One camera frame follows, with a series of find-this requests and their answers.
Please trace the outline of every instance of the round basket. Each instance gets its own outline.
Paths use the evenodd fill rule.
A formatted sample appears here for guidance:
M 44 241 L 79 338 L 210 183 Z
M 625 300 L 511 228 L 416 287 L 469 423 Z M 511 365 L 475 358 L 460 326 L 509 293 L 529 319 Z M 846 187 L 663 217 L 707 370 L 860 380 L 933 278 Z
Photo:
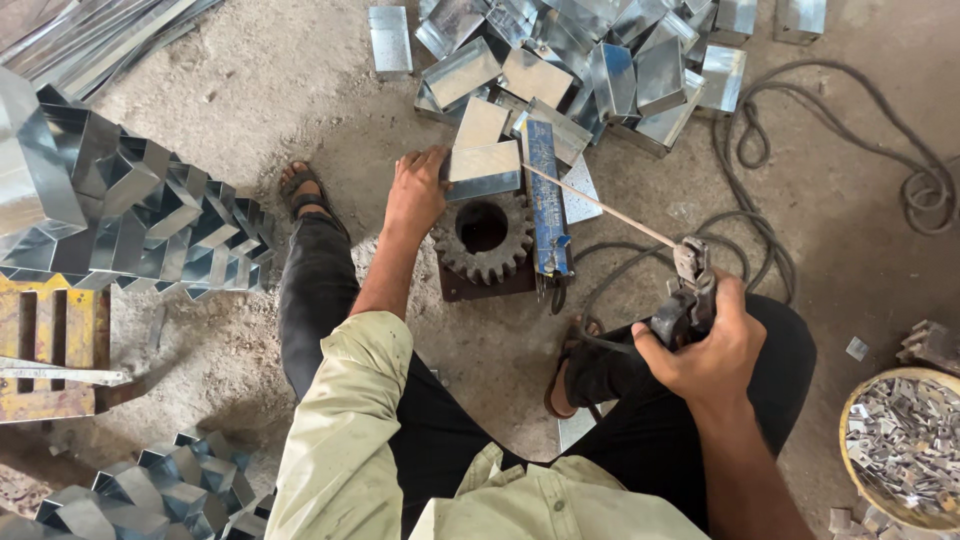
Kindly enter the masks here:
M 844 405 L 843 415 L 840 417 L 840 453 L 843 455 L 844 465 L 847 467 L 847 472 L 850 473 L 850 478 L 853 480 L 853 483 L 860 489 L 860 493 L 862 493 L 873 506 L 879 508 L 894 521 L 913 528 L 934 532 L 960 531 L 960 514 L 945 512 L 938 515 L 928 515 L 917 510 L 909 509 L 886 493 L 876 491 L 874 488 L 862 482 L 850 461 L 850 455 L 847 452 L 847 421 L 850 419 L 850 407 L 856 403 L 860 395 L 874 382 L 897 378 L 932 380 L 960 394 L 960 379 L 940 373 L 939 371 L 919 367 L 892 369 L 862 382 L 853 390 L 850 398 L 847 399 L 847 404 Z

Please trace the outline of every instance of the sandal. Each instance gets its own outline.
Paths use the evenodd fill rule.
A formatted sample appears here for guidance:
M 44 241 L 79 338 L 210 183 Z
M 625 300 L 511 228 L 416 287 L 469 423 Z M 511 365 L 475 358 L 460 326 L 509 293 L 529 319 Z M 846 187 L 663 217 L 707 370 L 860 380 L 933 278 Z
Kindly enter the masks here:
M 307 167 L 307 170 L 295 173 L 286 184 L 280 187 L 280 199 L 283 200 L 283 204 L 286 205 L 288 210 L 290 210 L 291 221 L 297 221 L 297 214 L 300 213 L 300 209 L 303 207 L 307 205 L 317 205 L 318 207 L 326 210 L 326 213 L 330 214 L 330 217 L 333 218 L 333 222 L 336 224 L 337 229 L 339 229 L 340 232 L 347 237 L 347 241 L 349 241 L 350 233 L 347 231 L 347 227 L 344 226 L 344 223 L 340 221 L 340 218 L 337 217 L 337 214 L 334 213 L 333 208 L 330 206 L 330 200 L 326 195 L 326 187 L 324 187 L 324 183 L 320 181 L 320 177 L 314 174 L 314 172 L 310 170 L 310 166 L 303 161 L 294 161 L 293 163 L 290 163 L 290 167 L 293 168 L 293 165 L 296 163 L 302 163 Z M 300 189 L 300 186 L 311 181 L 316 183 L 320 188 L 320 194 L 302 193 L 300 196 L 294 199 L 293 195 L 298 189 Z
M 603 323 L 600 322 L 600 319 L 597 319 L 593 315 L 587 316 L 587 323 L 585 324 L 587 328 L 587 333 L 590 335 L 600 335 L 606 333 L 603 327 Z M 553 373 L 553 377 L 550 378 L 550 382 L 546 385 L 546 392 L 543 394 L 543 406 L 546 408 L 546 411 L 550 413 L 550 416 L 558 418 L 560 420 L 567 420 L 572 418 L 576 412 L 569 415 L 562 415 L 557 412 L 557 409 L 553 408 L 552 400 L 550 399 L 553 395 L 553 389 L 557 385 L 557 376 L 560 374 L 560 368 L 564 365 L 564 360 L 570 358 L 570 352 L 583 343 L 583 340 L 579 337 L 580 334 L 580 321 L 574 322 L 570 325 L 570 328 L 566 329 L 566 337 L 564 338 L 564 349 L 560 352 L 560 358 L 557 359 L 557 371 Z

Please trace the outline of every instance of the right hand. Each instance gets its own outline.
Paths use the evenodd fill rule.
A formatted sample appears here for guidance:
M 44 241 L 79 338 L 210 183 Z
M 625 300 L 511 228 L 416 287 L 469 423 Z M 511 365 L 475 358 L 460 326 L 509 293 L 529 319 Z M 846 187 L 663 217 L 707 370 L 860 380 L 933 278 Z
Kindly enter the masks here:
M 634 324 L 634 345 L 650 371 L 691 411 L 724 412 L 747 399 L 747 385 L 767 330 L 747 313 L 743 281 L 714 268 L 717 315 L 710 334 L 699 343 L 670 353 L 643 323 Z
M 449 149 L 431 146 L 413 151 L 395 163 L 394 185 L 387 197 L 384 233 L 396 234 L 420 245 L 446 209 L 444 192 L 449 183 L 441 184 L 440 166 Z

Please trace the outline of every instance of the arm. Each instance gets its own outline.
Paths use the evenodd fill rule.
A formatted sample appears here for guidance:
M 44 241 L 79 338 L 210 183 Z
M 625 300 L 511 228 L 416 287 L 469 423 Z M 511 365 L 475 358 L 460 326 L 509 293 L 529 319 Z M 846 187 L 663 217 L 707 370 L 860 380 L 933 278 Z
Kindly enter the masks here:
M 383 231 L 350 316 L 365 311 L 390 311 L 401 320 L 406 316 L 417 249 L 446 208 L 447 186 L 438 180 L 446 153 L 442 146 L 431 146 L 396 162 Z
M 324 361 L 294 414 L 270 540 L 400 535 L 403 493 L 387 442 L 400 427 L 396 408 L 413 353 L 402 319 L 417 249 L 444 211 L 444 155 L 431 148 L 396 164 L 370 274 L 350 317 L 318 344 Z
M 636 349 L 650 371 L 686 400 L 700 432 L 710 533 L 716 540 L 813 540 L 756 426 L 747 385 L 766 329 L 747 314 L 743 282 L 715 270 L 717 316 L 710 335 L 676 354 L 641 323 Z

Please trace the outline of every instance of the man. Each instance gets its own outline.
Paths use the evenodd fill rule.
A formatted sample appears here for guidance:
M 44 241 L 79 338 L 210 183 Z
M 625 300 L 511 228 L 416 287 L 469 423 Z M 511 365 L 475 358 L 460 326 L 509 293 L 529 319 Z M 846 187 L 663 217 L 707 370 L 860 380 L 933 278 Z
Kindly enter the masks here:
M 811 540 L 774 455 L 816 350 L 796 313 L 745 296 L 725 272 L 703 342 L 671 354 L 637 323 L 605 337 L 632 340 L 646 362 L 584 344 L 569 352 L 553 408 L 620 401 L 552 463 L 502 449 L 470 419 L 403 323 L 418 246 L 444 212 L 446 152 L 396 162 L 362 289 L 319 179 L 300 162 L 284 171 L 297 226 L 281 355 L 300 405 L 268 540 Z

